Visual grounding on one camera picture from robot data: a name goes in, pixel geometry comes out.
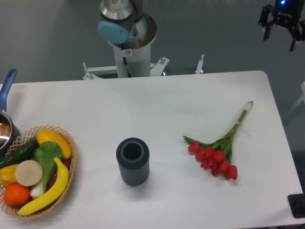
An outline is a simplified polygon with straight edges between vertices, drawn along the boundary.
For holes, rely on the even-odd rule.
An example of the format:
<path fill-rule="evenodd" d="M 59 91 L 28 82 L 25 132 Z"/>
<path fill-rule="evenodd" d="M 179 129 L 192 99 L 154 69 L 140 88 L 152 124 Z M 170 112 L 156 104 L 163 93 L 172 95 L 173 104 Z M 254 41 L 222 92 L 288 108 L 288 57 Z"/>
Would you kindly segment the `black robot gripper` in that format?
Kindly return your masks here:
<path fill-rule="evenodd" d="M 289 49 L 292 52 L 296 42 L 305 40 L 305 20 L 301 18 L 304 5 L 304 0 L 276 0 L 274 7 L 271 4 L 264 6 L 258 21 L 264 32 L 263 40 L 269 39 L 273 24 L 288 29 L 292 35 Z M 270 13 L 273 19 L 268 21 Z"/>

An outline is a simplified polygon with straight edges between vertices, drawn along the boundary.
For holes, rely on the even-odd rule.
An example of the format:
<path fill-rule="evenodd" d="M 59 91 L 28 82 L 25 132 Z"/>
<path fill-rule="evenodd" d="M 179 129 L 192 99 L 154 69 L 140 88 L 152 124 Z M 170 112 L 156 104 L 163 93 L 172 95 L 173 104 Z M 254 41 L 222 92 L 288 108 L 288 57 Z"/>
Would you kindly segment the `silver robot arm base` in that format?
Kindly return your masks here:
<path fill-rule="evenodd" d="M 155 40 L 156 22 L 143 12 L 142 0 L 103 0 L 100 14 L 99 35 L 122 50 L 142 48 Z"/>

